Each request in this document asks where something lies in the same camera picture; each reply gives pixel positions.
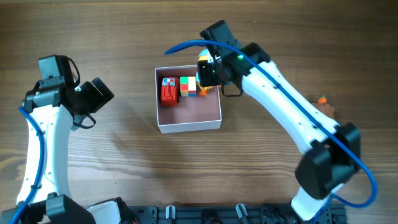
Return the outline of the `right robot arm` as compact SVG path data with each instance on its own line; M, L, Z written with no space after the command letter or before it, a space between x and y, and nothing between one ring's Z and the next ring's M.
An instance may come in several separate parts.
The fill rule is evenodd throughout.
M291 206L301 220L313 220L331 195L359 171L359 165L333 139L359 156L359 130L352 123L339 125L309 103L260 46L243 47L224 20L200 36L216 42L206 45L208 59L198 62L201 85L235 84L265 107L296 143L303 156L295 170L300 188Z

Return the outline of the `multicolour puzzle cube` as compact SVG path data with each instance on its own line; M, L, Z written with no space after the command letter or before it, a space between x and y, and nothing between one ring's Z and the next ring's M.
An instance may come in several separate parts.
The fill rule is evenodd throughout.
M180 77L180 94L181 96L196 96L197 82L196 77Z

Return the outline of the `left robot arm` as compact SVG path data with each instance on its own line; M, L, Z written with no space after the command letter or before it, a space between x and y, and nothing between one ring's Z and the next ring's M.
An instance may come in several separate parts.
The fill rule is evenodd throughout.
M41 79L25 94L19 111L29 129L24 181L16 207L1 223L122 223L122 203L111 199L84 208L72 200L68 182L71 131L113 99L99 79L81 83L74 61L64 55L39 59Z

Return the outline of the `red toy fire truck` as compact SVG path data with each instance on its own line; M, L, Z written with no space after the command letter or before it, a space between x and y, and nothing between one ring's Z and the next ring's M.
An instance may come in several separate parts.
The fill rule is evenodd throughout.
M162 106L175 106L178 104L179 79L177 77L164 77L161 84L160 102Z

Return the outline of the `yellow duck toy blue hat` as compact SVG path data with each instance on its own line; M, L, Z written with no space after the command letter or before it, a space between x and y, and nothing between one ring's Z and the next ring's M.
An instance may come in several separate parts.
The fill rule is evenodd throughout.
M214 63L214 59L213 59L213 57L211 56L211 54L209 53L208 49L204 49L204 50L202 50L202 51L199 53L199 55L198 55L198 61L200 61L200 60L207 60L207 61L209 61L210 63ZM197 85L198 85L198 87L199 87L199 89L200 89L200 94L201 94L202 96L206 96L207 93L209 92L209 90L215 87L215 86L202 87L202 86L200 85L200 82L199 82L198 73L196 73L195 77L196 77Z

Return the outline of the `brown plush bear toy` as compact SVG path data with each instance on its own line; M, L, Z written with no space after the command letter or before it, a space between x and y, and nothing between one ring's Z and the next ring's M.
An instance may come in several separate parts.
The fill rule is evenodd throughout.
M335 108L332 105L328 104L325 95L319 98L317 102L312 103L312 105L329 118L335 119Z

